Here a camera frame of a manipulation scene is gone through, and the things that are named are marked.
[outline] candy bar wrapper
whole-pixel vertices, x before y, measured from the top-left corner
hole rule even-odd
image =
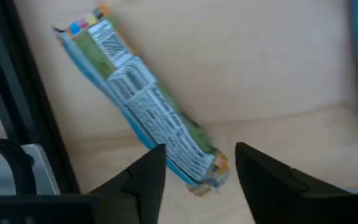
[[[167,166],[190,191],[204,195],[225,182],[227,157],[181,113],[122,37],[107,6],[100,4],[67,29],[54,28],[54,32],[75,65],[120,109],[137,138],[149,149],[166,145]]]

